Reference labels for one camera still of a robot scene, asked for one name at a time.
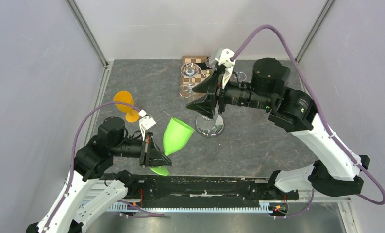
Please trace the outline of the clear wine glass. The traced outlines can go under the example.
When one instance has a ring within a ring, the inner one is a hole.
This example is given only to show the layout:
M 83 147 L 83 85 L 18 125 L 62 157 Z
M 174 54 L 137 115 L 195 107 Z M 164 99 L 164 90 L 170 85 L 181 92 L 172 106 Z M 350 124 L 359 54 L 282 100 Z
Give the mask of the clear wine glass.
M 200 71 L 201 69 L 195 63 L 185 63 L 182 65 L 180 73 L 182 74 L 183 78 L 187 79 L 187 81 L 183 81 L 182 85 L 180 86 L 179 93 L 181 97 L 189 98 L 192 95 L 192 89 L 196 86 L 192 79 L 195 78 L 200 73 Z

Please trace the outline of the green plastic wine glass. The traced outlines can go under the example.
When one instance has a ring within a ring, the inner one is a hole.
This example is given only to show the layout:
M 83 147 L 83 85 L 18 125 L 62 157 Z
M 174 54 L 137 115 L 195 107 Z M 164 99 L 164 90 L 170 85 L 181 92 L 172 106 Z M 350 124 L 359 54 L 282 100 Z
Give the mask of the green plastic wine glass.
M 174 117 L 169 121 L 163 136 L 164 158 L 181 150 L 194 133 L 194 128 Z

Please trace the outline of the chrome wine glass rack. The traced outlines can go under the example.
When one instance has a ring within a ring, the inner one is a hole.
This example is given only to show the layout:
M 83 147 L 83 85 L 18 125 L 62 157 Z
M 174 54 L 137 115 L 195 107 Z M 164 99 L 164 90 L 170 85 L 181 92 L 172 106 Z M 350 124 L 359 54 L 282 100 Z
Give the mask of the chrome wine glass rack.
M 209 59 L 206 63 L 208 68 L 213 69 L 213 67 L 209 65 Z M 225 124 L 222 116 L 219 114 L 215 114 L 214 119 L 209 119 L 203 115 L 199 115 L 195 121 L 195 129 L 201 136 L 214 138 L 219 136 L 224 131 Z

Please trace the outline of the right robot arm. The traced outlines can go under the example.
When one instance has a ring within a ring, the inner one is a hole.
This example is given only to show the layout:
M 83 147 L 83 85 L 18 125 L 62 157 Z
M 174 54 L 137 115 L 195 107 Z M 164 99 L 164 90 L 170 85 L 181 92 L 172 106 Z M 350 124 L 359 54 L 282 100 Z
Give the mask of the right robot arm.
M 202 97 L 186 107 L 208 119 L 222 114 L 227 105 L 264 110 L 269 121 L 301 140 L 317 157 L 304 168 L 276 170 L 266 185 L 276 199 L 296 197 L 300 190 L 314 189 L 329 197 L 358 195 L 364 181 L 354 163 L 367 168 L 366 155 L 349 157 L 330 137 L 320 119 L 317 106 L 305 92 L 288 87 L 290 69 L 274 58 L 262 58 L 253 64 L 249 82 L 221 84 L 225 66 L 215 66 L 211 75 L 193 88 Z

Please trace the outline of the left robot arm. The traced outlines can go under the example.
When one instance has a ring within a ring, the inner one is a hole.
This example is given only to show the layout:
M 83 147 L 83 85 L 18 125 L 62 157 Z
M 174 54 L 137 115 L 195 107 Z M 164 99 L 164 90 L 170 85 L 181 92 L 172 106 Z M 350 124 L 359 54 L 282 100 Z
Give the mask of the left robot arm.
M 139 186 L 134 175 L 119 172 L 106 190 L 80 208 L 87 193 L 113 165 L 113 157 L 138 158 L 142 166 L 157 167 L 171 162 L 153 141 L 149 128 L 156 124 L 150 116 L 139 121 L 140 129 L 133 136 L 125 127 L 125 120 L 109 117 L 98 126 L 97 134 L 75 153 L 72 170 L 55 203 L 44 218 L 29 225 L 28 233 L 84 233 L 111 205 L 123 197 L 133 198 Z

